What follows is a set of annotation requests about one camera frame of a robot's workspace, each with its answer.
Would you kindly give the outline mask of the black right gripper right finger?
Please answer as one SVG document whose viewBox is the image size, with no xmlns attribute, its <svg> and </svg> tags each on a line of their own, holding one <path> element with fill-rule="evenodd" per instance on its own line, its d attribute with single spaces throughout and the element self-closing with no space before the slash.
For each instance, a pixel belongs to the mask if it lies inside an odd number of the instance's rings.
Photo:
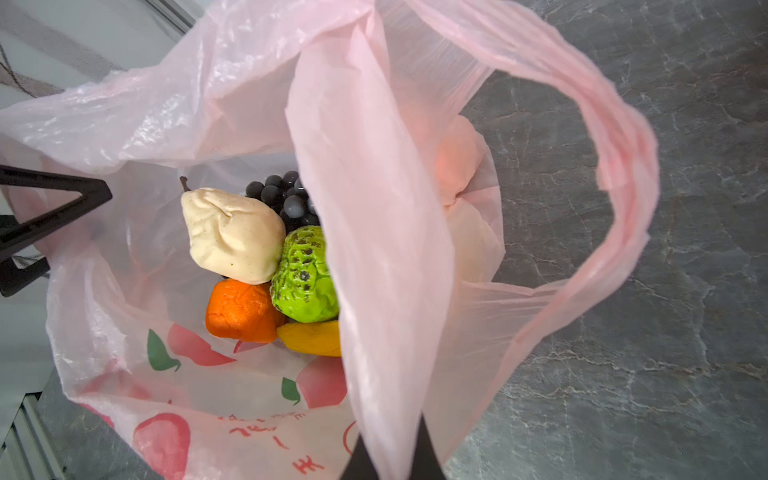
<svg viewBox="0 0 768 480">
<path fill-rule="evenodd" d="M 435 453 L 425 417 L 421 416 L 410 480 L 445 480 L 445 474 Z"/>
</svg>

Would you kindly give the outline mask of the pink plastic bag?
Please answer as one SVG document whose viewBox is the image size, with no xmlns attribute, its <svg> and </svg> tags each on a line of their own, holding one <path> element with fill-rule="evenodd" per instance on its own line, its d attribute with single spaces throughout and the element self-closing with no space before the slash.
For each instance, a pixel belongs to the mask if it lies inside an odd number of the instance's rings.
<svg viewBox="0 0 768 480">
<path fill-rule="evenodd" d="M 579 106 L 613 222 L 567 280 L 494 281 L 489 149 L 461 115 L 496 70 Z M 405 479 L 426 425 L 447 460 L 531 350 L 618 289 L 660 194 L 647 120 L 531 10 L 503 1 L 219 1 L 157 65 L 1 113 L 1 160 L 105 179 L 41 241 L 65 394 L 167 479 L 335 479 L 361 439 Z M 342 356 L 231 356 L 201 323 L 179 178 L 240 190 L 298 170 L 327 241 Z"/>
</svg>

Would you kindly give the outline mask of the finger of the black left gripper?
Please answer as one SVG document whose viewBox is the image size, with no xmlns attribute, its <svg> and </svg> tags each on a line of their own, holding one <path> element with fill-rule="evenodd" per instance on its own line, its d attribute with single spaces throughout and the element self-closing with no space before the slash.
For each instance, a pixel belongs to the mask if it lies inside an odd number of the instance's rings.
<svg viewBox="0 0 768 480">
<path fill-rule="evenodd" d="M 16 257 L 1 261 L 1 295 L 3 297 L 15 295 L 35 280 L 48 274 L 50 265 L 45 257 L 27 261 L 29 264 L 21 267 L 17 265 Z"/>
<path fill-rule="evenodd" d="M 2 233 L 2 261 L 11 258 L 20 250 L 76 221 L 112 199 L 111 190 L 104 180 L 45 173 L 11 166 L 1 167 L 1 185 L 69 191 L 80 194 L 78 198 L 13 226 Z"/>
</svg>

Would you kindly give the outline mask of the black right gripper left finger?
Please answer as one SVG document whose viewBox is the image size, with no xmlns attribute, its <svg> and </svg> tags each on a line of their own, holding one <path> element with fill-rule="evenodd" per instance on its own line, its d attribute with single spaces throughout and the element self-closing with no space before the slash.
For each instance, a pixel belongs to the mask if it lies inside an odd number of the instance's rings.
<svg viewBox="0 0 768 480">
<path fill-rule="evenodd" d="M 364 439 L 359 436 L 341 480 L 378 480 L 379 476 L 370 459 Z"/>
</svg>

